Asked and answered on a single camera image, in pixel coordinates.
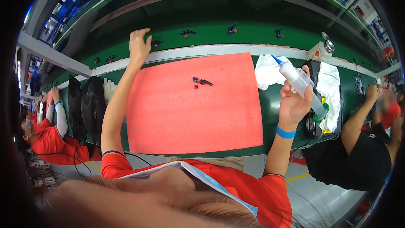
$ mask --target syringe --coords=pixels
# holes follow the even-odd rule
[[[315,87],[312,79],[308,77],[305,71],[301,68],[295,69],[290,62],[283,63],[281,60],[276,58],[274,55],[271,56],[276,60],[277,64],[280,66],[280,73],[287,79],[291,84],[291,92],[298,94],[304,99],[304,92],[307,86],[311,85],[312,88]],[[315,112],[313,117],[315,122],[320,123],[327,115],[329,111],[329,105],[327,103],[322,104],[318,99],[316,94],[312,90],[312,104],[311,108]]]

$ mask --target yellow floor line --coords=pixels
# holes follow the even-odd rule
[[[307,172],[307,173],[305,173],[305,174],[303,174],[303,175],[298,175],[298,176],[296,176],[296,177],[292,177],[292,178],[286,179],[286,183],[289,183],[289,182],[291,182],[291,181],[296,181],[296,180],[299,180],[299,179],[304,178],[304,177],[307,177],[307,176],[309,176],[309,172]]]
[[[96,166],[96,165],[93,165],[92,163],[86,162],[86,164],[89,165],[89,166],[92,166],[92,167],[94,167],[95,169],[98,169],[98,170],[101,171],[101,168],[100,168],[100,167],[98,167],[98,166]]]
[[[343,205],[338,211],[336,211],[333,215],[331,215],[328,219],[326,219],[325,221],[323,221],[322,223],[320,223],[320,224],[319,224],[317,227],[315,227],[315,228],[318,228],[319,226],[325,224],[329,219],[331,219],[332,217],[334,217],[334,216],[335,216],[337,213],[339,213],[344,207],[346,207],[346,206],[349,204],[349,202],[351,202],[351,201],[354,199],[354,197],[356,197],[359,193],[360,193],[360,192],[357,192],[354,196],[352,196],[352,198],[351,198],[345,205]]]

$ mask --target pink foam pad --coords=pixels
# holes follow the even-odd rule
[[[201,85],[193,77],[213,85]],[[140,70],[126,121],[133,153],[181,154],[263,145],[250,53],[165,63]]]
[[[45,112],[48,112],[48,105],[49,105],[49,103],[51,102],[51,99],[52,99],[52,91],[49,91],[48,92],[48,94],[47,94],[47,104],[46,104],[46,107],[45,107]]]

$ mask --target white rag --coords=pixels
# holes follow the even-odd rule
[[[290,60],[285,56],[278,57],[278,59],[283,63],[290,62]],[[269,85],[276,83],[284,84],[286,78],[284,78],[279,70],[280,67],[271,55],[260,55],[254,70],[254,73],[256,74],[257,87],[262,91],[265,91]]]
[[[326,117],[326,127],[329,132],[335,132],[337,127],[337,119],[340,111],[340,76],[336,66],[321,62],[321,69],[318,74],[318,83],[316,90],[326,98],[326,103],[329,105],[329,112]],[[323,130],[325,128],[325,120],[319,124]]]

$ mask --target white arm sleeve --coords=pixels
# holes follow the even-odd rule
[[[53,121],[53,105],[48,105],[46,118],[52,124],[52,121]]]
[[[66,113],[61,103],[58,103],[55,107],[56,109],[56,129],[60,134],[60,137],[63,138],[68,132],[68,123],[66,121]]]

